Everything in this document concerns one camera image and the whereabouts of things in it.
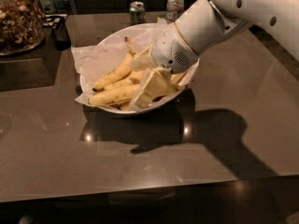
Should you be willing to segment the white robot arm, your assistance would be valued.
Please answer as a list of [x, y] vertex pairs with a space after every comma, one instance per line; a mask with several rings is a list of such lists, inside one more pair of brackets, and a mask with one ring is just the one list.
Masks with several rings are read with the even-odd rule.
[[197, 0], [176, 21], [154, 26], [149, 53], [132, 61], [146, 71], [130, 102], [141, 111], [177, 90], [170, 74], [182, 74], [208, 48], [256, 25], [299, 60], [299, 0]]

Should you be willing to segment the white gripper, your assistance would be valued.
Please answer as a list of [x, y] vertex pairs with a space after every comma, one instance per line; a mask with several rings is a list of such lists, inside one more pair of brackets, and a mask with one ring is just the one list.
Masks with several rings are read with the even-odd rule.
[[177, 85], [171, 83], [169, 72], [183, 73], [198, 60], [198, 55], [183, 40], [177, 26], [174, 23], [168, 24], [158, 35], [153, 46], [147, 46], [136, 54], [130, 63], [131, 69], [135, 72], [147, 70], [129, 107], [139, 112], [148, 108], [157, 98], [175, 92]]

